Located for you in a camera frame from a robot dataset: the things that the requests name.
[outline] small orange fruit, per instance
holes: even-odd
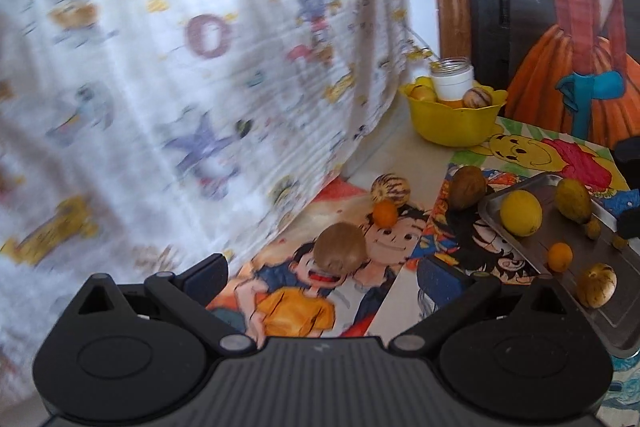
[[[556,273],[561,273],[569,268],[574,259],[574,252],[566,243],[556,243],[546,252],[546,263]]]
[[[373,222],[381,229],[390,229],[398,222],[398,209],[393,201],[383,200],[373,205]]]

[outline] metal tray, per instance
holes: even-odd
[[[574,251],[569,270],[562,274],[551,273],[574,298],[575,279],[583,270],[595,263],[613,267],[618,285],[611,300],[602,308],[588,310],[578,307],[591,321],[609,352],[626,359],[640,349],[640,241],[629,241],[622,252],[611,246],[616,230],[616,219],[596,201],[591,200],[593,214],[600,220],[602,233],[597,241],[584,234],[580,225],[566,219],[555,207],[556,185],[562,178],[555,174],[537,174],[509,188],[485,197],[478,205],[480,217],[498,232],[521,256],[541,274],[549,274],[546,267],[546,251],[554,243],[568,244]],[[500,221],[500,205],[512,190],[527,190],[538,198],[543,210],[542,226],[529,237],[513,237]]]

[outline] woman figure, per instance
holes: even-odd
[[[622,0],[555,4],[558,23],[521,63],[506,116],[610,148],[640,134],[640,66],[626,54]]]

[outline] striped pepino melon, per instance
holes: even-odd
[[[395,206],[402,206],[409,201],[410,195],[409,182],[396,174],[382,174],[371,185],[374,203],[390,200]]]

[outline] triangular hole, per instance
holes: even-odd
[[[562,302],[551,288],[542,288],[533,301],[531,309],[535,312],[554,313],[556,315],[566,315]]]
[[[107,296],[107,292],[102,286],[96,286],[84,300],[78,313],[80,315],[87,315],[89,313],[107,312],[109,310],[113,310],[113,304]]]

